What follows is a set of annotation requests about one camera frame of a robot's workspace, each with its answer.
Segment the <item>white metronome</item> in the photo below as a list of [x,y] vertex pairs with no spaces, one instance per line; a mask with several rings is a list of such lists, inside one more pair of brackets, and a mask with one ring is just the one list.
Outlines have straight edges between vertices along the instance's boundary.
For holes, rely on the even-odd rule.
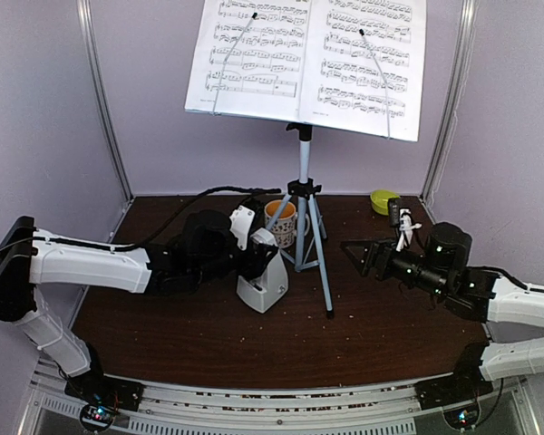
[[243,303],[263,314],[271,308],[288,290],[287,269],[275,237],[261,228],[250,238],[254,248],[274,248],[276,251],[261,276],[246,279],[238,277],[237,295]]

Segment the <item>sheet music page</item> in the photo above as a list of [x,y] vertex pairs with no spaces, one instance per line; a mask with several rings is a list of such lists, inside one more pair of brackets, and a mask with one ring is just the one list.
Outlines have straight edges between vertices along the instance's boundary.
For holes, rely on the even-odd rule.
[[207,1],[185,109],[296,121],[312,6],[308,1]]
[[327,0],[311,6],[300,120],[416,142],[426,2]]

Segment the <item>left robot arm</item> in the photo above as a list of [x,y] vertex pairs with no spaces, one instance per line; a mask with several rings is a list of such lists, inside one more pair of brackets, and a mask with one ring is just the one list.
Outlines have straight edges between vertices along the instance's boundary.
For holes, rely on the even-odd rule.
[[288,289],[277,241],[253,229],[255,213],[238,207],[190,214],[180,235],[166,245],[100,244],[39,229],[18,218],[0,245],[0,321],[19,327],[50,356],[69,386],[90,404],[111,407],[119,389],[105,376],[93,346],[63,324],[41,284],[101,286],[135,295],[193,292],[213,279],[237,276],[237,294],[263,314]]

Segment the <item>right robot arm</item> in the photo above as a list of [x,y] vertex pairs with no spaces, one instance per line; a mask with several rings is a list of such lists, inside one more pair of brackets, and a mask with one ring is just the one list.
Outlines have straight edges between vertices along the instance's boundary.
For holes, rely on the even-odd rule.
[[[525,284],[497,267],[470,266],[472,238],[449,222],[432,226],[421,254],[405,238],[344,241],[340,247],[360,276],[395,278],[418,288],[461,319],[544,328],[544,286]],[[469,401],[497,380],[544,373],[544,337],[513,343],[472,343],[452,374],[414,385],[422,409]]]

